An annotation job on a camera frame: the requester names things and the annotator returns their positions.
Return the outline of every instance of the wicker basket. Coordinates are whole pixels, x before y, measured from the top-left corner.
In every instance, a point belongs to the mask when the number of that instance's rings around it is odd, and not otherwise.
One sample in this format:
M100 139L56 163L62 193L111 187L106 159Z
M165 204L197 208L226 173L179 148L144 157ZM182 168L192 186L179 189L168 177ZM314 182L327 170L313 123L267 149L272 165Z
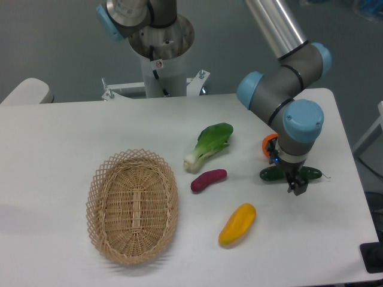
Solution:
M172 238L177 186L163 158L143 149L128 150L96 171L86 205L96 249L114 262L136 264L158 254Z

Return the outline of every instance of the orange fruit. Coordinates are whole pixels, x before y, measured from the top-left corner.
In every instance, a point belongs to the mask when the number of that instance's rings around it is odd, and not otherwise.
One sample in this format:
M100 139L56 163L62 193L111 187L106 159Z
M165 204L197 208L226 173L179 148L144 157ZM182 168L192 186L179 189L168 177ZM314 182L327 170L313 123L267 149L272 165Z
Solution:
M266 145L268 144L269 140L271 139L276 139L278 137L278 135L276 133L272 133L271 135L268 135L267 137L265 137L262 141L262 151L263 151L263 154L269 158L269 153L268 151L266 150Z

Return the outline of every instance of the white chair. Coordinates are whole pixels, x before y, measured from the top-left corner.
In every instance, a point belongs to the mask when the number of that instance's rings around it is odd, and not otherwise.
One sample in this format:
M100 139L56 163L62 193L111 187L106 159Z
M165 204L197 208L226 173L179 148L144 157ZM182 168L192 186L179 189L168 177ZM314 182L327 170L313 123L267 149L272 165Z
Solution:
M49 86L38 79L29 78L20 83L0 106L36 105L39 103L52 103L53 93Z

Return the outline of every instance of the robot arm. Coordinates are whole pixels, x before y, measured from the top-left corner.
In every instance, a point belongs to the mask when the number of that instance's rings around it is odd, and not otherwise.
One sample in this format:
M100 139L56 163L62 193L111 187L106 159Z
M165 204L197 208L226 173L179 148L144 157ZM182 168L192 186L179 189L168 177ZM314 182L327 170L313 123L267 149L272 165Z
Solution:
M171 26L177 19L177 0L107 0L96 11L112 38L121 41L147 26Z
M283 0L245 0L281 66L272 74L247 75L238 99L278 134L268 143L270 164L284 171L288 192L304 193L308 181L299 171L319 136L324 115L308 100L294 100L331 67L331 55L304 36Z
M247 75L238 87L237 96L277 132L278 139L268 143L270 164L275 163L284 171L288 192L299 195L308 186L307 179L299 172L321 132L324 115L315 102L294 100L294 97L330 69L331 55L321 44L309 43L284 0L245 2L281 66L267 76L259 72ZM176 58L193 42L183 38L189 33L184 32L182 27L186 25L179 23L180 17L177 20L177 0L107 0L97 12L114 39L129 37L133 49L151 61ZM169 91L174 84L175 81L167 86ZM162 91L168 95L161 84L159 87L159 96Z

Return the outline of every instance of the black cable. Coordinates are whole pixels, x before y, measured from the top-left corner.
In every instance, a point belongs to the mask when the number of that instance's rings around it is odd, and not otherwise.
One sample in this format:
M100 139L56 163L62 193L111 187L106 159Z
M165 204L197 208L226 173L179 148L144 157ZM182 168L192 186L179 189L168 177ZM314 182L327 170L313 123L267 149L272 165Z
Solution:
M383 175L379 174L378 172L374 171L370 166L368 166L360 157L358 158L360 163L365 166L366 169L371 171L376 177L383 180Z
M152 62L154 60L154 47L153 46L149 46L149 60ZM160 82L160 77L158 76L158 73L157 73L157 70L153 70L153 75L155 77L155 79L157 80L157 82L159 83L159 86L162 90L162 93L165 97L168 97L169 96L169 93L168 91L161 85L161 82Z

